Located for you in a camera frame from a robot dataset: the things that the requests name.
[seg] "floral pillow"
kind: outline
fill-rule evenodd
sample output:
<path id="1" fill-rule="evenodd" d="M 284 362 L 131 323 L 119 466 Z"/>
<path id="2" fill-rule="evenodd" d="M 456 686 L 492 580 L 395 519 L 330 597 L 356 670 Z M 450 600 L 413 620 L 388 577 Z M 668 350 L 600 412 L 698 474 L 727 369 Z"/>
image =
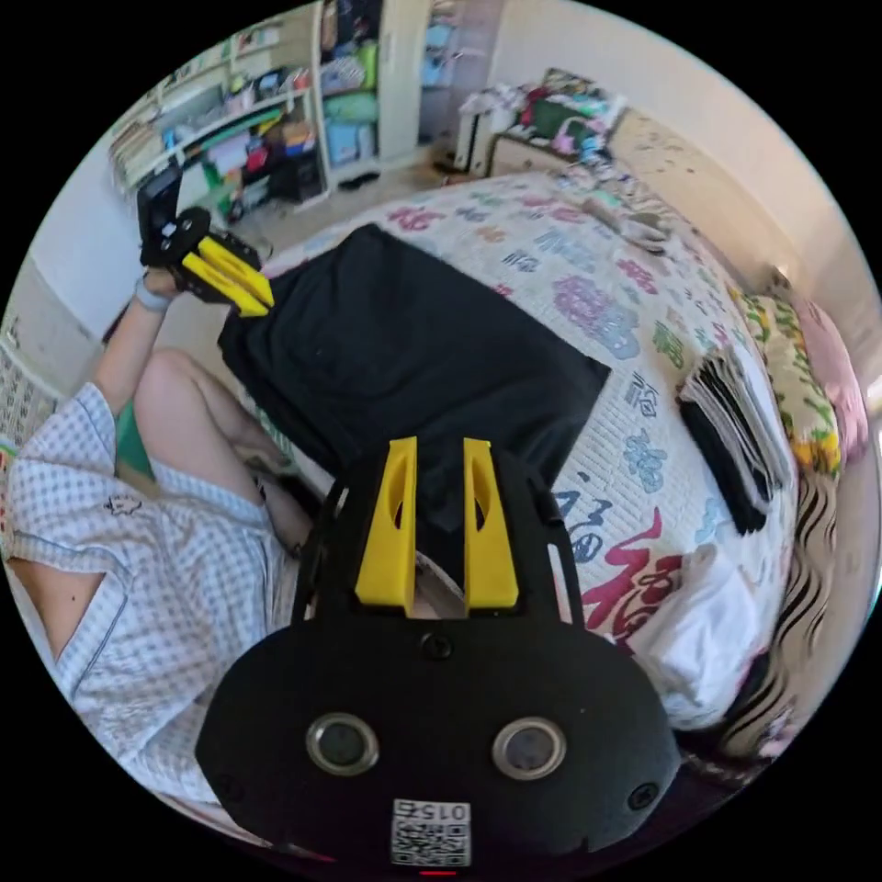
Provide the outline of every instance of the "floral pillow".
<path id="1" fill-rule="evenodd" d="M 842 465 L 839 426 L 812 371 L 796 310 L 774 297 L 730 293 L 763 355 L 797 463 L 835 477 Z"/>

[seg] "stack of folded clothes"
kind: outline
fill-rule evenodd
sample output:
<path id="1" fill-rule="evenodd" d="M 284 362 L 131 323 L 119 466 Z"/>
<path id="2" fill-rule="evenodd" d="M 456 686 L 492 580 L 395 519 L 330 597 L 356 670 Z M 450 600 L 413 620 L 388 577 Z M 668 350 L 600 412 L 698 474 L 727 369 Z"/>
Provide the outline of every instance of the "stack of folded clothes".
<path id="1" fill-rule="evenodd" d="M 730 346 L 713 349 L 696 362 L 678 401 L 736 529 L 742 535 L 763 529 L 775 490 L 786 480 L 787 464 Z"/>

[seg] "yellow plastic part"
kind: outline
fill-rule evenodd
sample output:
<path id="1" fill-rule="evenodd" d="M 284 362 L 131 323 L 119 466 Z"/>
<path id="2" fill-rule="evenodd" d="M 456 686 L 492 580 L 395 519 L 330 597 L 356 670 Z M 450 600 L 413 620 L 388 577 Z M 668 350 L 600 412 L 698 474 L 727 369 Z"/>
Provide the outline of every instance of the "yellow plastic part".
<path id="1" fill-rule="evenodd" d="M 224 276 L 211 264 L 204 261 L 198 254 L 186 254 L 181 263 L 203 281 L 216 288 L 227 300 L 230 300 L 246 318 L 266 315 L 269 309 L 250 291 Z"/>
<path id="2" fill-rule="evenodd" d="M 231 300 L 243 316 L 266 315 L 275 305 L 269 279 L 221 243 L 206 236 L 198 251 L 184 257 L 184 266 Z"/>
<path id="3" fill-rule="evenodd" d="M 512 609 L 517 603 L 517 576 L 505 525 L 505 511 L 496 485 L 490 442 L 463 442 L 466 490 L 466 612 Z M 483 524 L 478 527 L 481 509 Z"/>
<path id="4" fill-rule="evenodd" d="M 416 579 L 416 438 L 390 441 L 367 535 L 356 597 L 367 606 L 413 611 Z"/>
<path id="5" fill-rule="evenodd" d="M 269 279 L 260 270 L 249 266 L 232 251 L 224 248 L 220 242 L 208 236 L 199 243 L 199 254 L 218 272 L 233 282 L 238 282 L 249 294 L 260 300 L 264 306 L 275 306 L 273 289 Z"/>

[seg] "zebra print fabric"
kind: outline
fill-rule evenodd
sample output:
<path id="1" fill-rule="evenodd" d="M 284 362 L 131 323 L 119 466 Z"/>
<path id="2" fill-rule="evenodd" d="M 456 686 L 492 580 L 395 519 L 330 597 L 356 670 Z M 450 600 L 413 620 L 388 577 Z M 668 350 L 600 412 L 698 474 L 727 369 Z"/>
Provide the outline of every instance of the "zebra print fabric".
<path id="1" fill-rule="evenodd" d="M 802 472 L 793 558 L 768 670 L 723 731 L 718 750 L 724 755 L 772 759 L 797 734 L 794 710 L 827 611 L 835 550 L 836 480 Z"/>

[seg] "pillow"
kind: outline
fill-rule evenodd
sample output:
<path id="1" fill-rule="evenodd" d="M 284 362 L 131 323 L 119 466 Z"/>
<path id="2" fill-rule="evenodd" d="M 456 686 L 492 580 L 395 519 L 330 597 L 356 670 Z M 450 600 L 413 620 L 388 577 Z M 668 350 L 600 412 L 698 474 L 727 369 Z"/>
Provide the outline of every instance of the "pillow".
<path id="1" fill-rule="evenodd" d="M 836 414 L 812 373 L 796 311 L 774 297 L 741 294 L 734 288 L 730 294 L 763 355 L 797 463 L 837 476 L 842 451 Z"/>
<path id="2" fill-rule="evenodd" d="M 324 115 L 337 122 L 374 123 L 379 115 L 377 96 L 373 92 L 354 92 L 326 98 Z"/>
<path id="3" fill-rule="evenodd" d="M 864 395 L 854 375 L 852 360 L 826 312 L 793 290 L 787 292 L 786 299 L 799 317 L 811 369 L 836 412 L 844 465 L 866 452 L 870 434 Z"/>

